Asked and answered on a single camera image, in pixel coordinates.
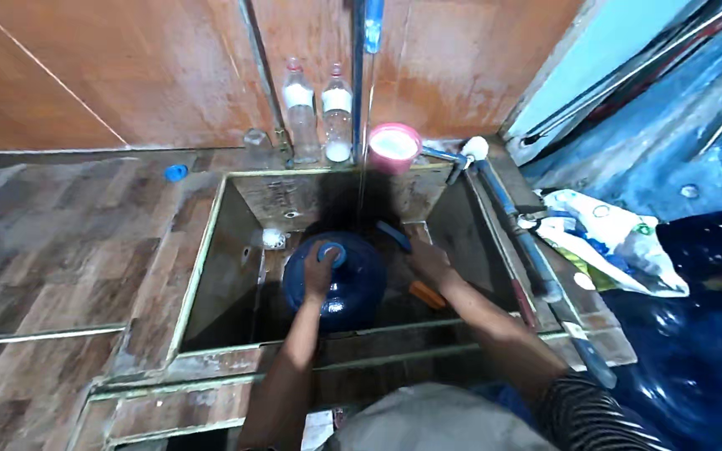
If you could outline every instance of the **empty plastic bottle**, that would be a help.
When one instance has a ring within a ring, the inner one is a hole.
[[[330,82],[322,93],[322,119],[327,135],[325,157],[331,161],[350,158],[352,146],[352,120],[350,112],[353,95],[350,85],[342,78],[342,66],[333,65]]]
[[[303,75],[303,66],[296,58],[289,58],[288,73],[283,84],[283,100],[286,102],[292,144],[295,147],[295,163],[315,163],[319,159],[320,146],[316,136],[314,113],[314,88]]]

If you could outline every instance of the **plastic bag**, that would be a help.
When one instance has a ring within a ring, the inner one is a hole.
[[[659,244],[656,218],[573,190],[555,191],[543,200],[550,217],[542,219],[536,233],[551,246],[575,254],[611,278],[617,288],[665,298],[689,295],[687,282]],[[613,287],[592,279],[601,290]]]

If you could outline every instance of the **blue bottle cap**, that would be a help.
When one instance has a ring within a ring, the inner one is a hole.
[[[186,165],[171,165],[164,171],[166,180],[180,181],[188,175],[188,167]]]
[[[319,251],[316,252],[316,261],[322,261],[322,259],[325,258],[327,251],[334,247],[338,249],[338,256],[336,257],[336,260],[333,261],[332,266],[334,269],[341,266],[344,261],[347,260],[347,251],[344,250],[344,246],[334,241],[326,242],[319,248]]]

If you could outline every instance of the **pink container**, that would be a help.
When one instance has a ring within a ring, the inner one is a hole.
[[[389,122],[369,132],[367,161],[373,168],[391,175],[408,172],[422,151],[422,138],[407,125]]]

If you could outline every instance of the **cloth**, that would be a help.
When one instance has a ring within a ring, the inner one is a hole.
[[[350,418],[324,450],[669,449],[587,377],[556,380],[536,411],[540,435],[500,405],[442,384],[405,387]]]

